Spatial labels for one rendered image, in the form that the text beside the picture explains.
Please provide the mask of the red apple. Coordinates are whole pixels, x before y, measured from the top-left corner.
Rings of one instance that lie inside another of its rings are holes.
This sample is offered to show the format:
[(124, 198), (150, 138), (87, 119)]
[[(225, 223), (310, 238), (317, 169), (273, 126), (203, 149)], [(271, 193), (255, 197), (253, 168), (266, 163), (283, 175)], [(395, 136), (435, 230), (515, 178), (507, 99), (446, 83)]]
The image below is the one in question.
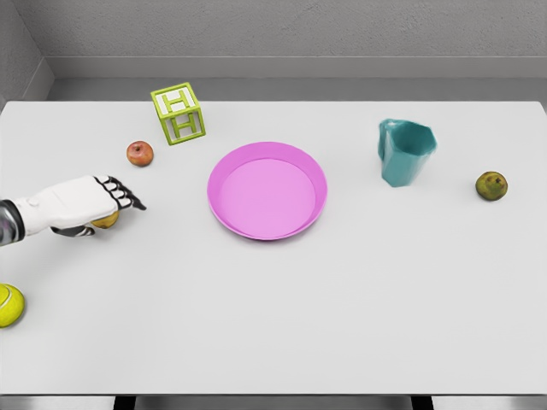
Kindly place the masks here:
[(126, 158), (136, 167), (147, 167), (154, 159), (154, 150), (145, 141), (135, 141), (127, 146)]

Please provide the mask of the yellow lemon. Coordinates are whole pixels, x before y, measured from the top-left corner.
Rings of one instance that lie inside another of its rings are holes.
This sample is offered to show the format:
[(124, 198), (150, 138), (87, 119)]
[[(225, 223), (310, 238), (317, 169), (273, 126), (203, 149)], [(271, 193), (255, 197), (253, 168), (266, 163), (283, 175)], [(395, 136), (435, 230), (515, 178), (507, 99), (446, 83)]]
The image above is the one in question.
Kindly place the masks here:
[(115, 211), (109, 216), (106, 216), (99, 220), (93, 220), (91, 224), (100, 229), (109, 229), (117, 222), (119, 215), (120, 215), (120, 212)]

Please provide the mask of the green letter H block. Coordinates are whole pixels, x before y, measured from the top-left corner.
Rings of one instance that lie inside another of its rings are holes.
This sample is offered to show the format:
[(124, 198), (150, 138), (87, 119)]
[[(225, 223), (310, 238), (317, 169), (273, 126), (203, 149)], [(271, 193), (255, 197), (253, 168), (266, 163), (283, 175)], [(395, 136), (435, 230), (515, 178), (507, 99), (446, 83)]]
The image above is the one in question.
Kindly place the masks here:
[(200, 102), (190, 83), (152, 91), (150, 96), (168, 145), (206, 134)]

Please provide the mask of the pink round plate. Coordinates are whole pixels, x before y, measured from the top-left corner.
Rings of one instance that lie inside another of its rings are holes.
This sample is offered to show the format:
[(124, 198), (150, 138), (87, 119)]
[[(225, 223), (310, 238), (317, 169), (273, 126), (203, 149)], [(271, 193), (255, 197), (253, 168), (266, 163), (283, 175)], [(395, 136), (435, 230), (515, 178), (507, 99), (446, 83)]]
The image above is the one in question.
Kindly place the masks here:
[(215, 217), (240, 236), (273, 241), (311, 226), (326, 205), (319, 163), (286, 143), (258, 142), (225, 155), (209, 175), (207, 197)]

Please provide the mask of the green brown pear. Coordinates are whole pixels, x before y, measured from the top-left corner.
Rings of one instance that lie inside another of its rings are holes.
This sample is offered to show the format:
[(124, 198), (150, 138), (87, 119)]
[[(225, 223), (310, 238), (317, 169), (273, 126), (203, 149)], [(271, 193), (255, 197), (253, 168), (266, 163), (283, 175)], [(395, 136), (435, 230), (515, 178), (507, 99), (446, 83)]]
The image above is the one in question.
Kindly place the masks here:
[(506, 195), (508, 182), (501, 173), (488, 171), (477, 178), (475, 190), (483, 199), (493, 202)]

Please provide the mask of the yellow tennis ball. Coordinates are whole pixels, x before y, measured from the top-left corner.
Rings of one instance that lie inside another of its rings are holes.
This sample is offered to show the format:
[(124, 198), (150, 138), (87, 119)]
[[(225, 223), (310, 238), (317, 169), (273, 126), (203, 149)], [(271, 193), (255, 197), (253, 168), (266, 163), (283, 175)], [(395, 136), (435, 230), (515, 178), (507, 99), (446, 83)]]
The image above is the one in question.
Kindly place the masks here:
[(25, 297), (10, 284), (0, 284), (0, 328), (14, 324), (25, 310)]

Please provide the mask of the teal faceted mug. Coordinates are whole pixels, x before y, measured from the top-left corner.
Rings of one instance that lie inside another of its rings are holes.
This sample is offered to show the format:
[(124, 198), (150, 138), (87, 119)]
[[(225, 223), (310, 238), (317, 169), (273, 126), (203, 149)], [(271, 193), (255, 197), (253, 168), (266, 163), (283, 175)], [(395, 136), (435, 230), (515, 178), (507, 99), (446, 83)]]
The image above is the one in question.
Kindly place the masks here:
[(411, 185), (437, 146), (428, 126), (409, 120), (381, 121), (378, 154), (382, 178), (391, 187)]

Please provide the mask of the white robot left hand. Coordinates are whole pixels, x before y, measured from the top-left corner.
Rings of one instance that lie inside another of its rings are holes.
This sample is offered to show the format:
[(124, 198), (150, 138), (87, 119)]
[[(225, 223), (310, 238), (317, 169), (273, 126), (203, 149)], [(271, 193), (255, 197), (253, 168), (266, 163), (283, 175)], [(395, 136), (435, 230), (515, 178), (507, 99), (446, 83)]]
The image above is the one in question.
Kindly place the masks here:
[(91, 224), (115, 211), (146, 206), (119, 179), (109, 175), (85, 176), (56, 184), (46, 190), (51, 205), (50, 229), (65, 237), (87, 237), (95, 234)]

